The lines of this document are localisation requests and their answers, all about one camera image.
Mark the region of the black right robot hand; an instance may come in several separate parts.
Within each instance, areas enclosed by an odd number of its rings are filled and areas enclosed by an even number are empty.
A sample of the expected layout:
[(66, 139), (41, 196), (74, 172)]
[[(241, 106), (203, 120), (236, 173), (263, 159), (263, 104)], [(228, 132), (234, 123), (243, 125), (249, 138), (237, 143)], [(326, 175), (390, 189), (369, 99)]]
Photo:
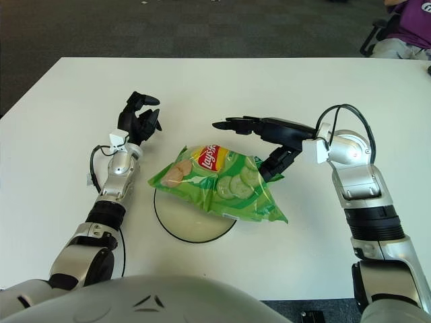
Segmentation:
[(277, 118), (230, 117), (215, 122), (212, 126), (220, 130), (234, 131), (239, 135), (254, 133), (263, 141), (279, 145), (258, 167), (266, 182), (282, 174), (302, 153), (302, 142), (314, 139), (316, 135), (314, 128)]

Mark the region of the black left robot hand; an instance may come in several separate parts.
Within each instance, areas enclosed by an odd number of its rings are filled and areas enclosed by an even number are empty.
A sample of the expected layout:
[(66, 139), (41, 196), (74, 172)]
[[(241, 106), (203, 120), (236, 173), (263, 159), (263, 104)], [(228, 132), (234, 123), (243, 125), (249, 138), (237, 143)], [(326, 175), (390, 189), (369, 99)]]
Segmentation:
[(143, 106), (158, 106), (159, 99), (133, 92), (127, 100), (127, 105), (119, 114), (117, 128), (126, 131), (129, 134), (128, 142), (140, 146), (147, 141), (156, 130), (162, 131), (158, 116), (159, 109), (148, 109), (139, 116), (136, 112), (140, 111)]

